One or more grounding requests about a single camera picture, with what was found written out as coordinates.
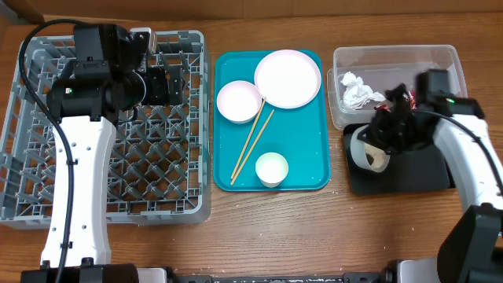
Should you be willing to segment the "red snack wrapper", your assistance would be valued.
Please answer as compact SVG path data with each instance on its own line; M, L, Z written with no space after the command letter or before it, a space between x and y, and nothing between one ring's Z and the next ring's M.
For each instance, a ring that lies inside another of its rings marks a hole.
M407 94L404 94L404 98L409 102L411 109L416 108L416 93L414 90L409 90ZM390 107L386 103L380 103L374 108L375 110L384 109L386 111L391 111Z

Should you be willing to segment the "grey bowl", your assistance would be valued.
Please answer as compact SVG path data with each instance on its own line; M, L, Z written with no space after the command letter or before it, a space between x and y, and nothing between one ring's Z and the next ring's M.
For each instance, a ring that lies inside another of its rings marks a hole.
M364 142L363 140L358 138L358 135L363 132L363 130L366 128L366 126L361 126L359 127L351 136L351 142L350 142L350 152L351 152L351 158L353 162L361 169L372 171L369 163L366 159L365 156L365 149L364 146L365 144L368 144Z

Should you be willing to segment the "white tissue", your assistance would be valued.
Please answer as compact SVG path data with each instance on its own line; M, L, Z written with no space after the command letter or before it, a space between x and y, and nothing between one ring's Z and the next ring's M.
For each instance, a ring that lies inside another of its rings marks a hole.
M360 76L352 72L346 72L340 82L346 87L342 97L342 105L346 110L359 110L372 101L381 103L387 100L382 93L373 91Z

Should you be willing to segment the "white shallow bowl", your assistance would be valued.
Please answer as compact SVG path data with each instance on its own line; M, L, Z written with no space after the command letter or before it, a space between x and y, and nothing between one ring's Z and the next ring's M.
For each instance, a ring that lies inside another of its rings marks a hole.
M227 83L216 98L218 111L232 123L247 123L254 119L262 102L257 87L244 80Z

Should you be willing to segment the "small white cup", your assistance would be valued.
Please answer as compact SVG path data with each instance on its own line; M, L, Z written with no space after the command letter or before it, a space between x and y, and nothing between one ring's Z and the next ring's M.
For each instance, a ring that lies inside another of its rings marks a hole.
M279 186L288 175L288 162L279 153L264 153L255 162L255 173L267 188Z

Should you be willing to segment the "white rice pile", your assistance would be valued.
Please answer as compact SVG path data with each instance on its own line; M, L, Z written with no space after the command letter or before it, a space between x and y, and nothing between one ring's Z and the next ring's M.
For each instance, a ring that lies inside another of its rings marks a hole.
M390 156L382 149L378 149L370 144L365 144L364 149L366 159L372 171L382 172L387 168Z

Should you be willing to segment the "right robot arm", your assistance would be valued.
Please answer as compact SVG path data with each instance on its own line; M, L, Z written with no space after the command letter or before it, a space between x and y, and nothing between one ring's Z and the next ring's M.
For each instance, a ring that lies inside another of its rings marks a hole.
M417 75L415 96L404 86L386 93L389 109L351 138L351 158L369 169L365 146L399 154L434 145L442 154L464 209L436 257L399 260L384 270L383 282L500 282L502 249L502 163L492 146L477 100L450 91L449 73L429 69Z

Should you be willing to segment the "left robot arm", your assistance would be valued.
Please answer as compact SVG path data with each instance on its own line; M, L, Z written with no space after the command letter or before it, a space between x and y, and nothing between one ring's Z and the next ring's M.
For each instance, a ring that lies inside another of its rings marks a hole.
M108 171L121 112L138 105L177 105L150 28L73 21L75 58L45 98L20 72L28 94L52 124L56 173L50 231L40 267L23 282L174 282L169 267L114 264L106 220Z

